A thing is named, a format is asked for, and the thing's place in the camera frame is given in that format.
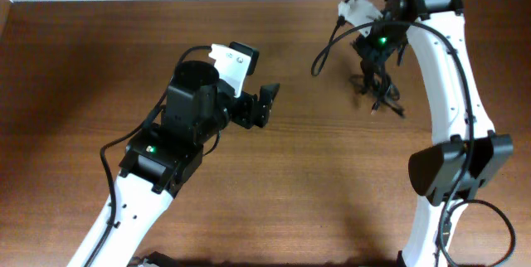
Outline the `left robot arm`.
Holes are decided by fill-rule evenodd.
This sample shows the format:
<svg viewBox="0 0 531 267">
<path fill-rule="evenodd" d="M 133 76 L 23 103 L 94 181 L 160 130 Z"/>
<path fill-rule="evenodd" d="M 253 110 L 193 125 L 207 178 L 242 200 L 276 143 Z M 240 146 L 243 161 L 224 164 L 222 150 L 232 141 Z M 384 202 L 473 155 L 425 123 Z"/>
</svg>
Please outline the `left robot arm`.
<svg viewBox="0 0 531 267">
<path fill-rule="evenodd" d="M 119 174 L 71 266 L 126 266 L 155 221 L 207 155 L 204 144 L 229 124 L 264 127 L 280 89 L 263 85 L 240 94 L 205 61 L 176 66 L 165 104 L 152 111 L 129 140 Z"/>
</svg>

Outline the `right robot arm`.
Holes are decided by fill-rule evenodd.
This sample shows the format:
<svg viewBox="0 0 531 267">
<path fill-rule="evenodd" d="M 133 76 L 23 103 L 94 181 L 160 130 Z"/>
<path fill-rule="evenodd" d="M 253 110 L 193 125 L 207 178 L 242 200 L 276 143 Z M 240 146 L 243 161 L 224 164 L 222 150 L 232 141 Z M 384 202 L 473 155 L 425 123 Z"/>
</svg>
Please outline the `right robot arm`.
<svg viewBox="0 0 531 267">
<path fill-rule="evenodd" d="M 462 0 L 385 0 L 383 9 L 344 0 L 341 13 L 359 28 L 363 90 L 394 106 L 398 94 L 385 70 L 410 46 L 421 68 L 431 111 L 432 145 L 411 155 L 417 195 L 412 232 L 397 255 L 400 266 L 452 266 L 448 250 L 460 215 L 512 155 L 481 103 L 465 44 Z"/>
</svg>

